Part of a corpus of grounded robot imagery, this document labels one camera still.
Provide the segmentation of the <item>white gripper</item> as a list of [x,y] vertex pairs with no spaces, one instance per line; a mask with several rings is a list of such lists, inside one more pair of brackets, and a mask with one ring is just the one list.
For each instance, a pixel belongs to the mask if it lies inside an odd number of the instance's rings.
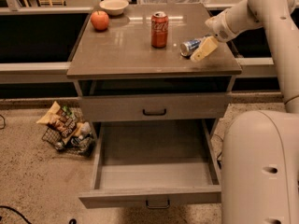
[[211,54],[218,47],[218,40],[225,43],[236,38],[236,33],[230,29],[224,12],[207,19],[205,25],[213,36],[205,36],[200,40],[198,48],[191,56],[191,60],[195,63]]

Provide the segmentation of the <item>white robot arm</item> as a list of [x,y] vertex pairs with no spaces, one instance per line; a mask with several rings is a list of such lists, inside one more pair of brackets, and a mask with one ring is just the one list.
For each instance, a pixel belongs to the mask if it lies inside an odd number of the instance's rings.
[[206,20],[219,42],[262,27],[285,110],[248,111],[226,130],[222,224],[299,224],[299,29],[296,0],[242,0]]

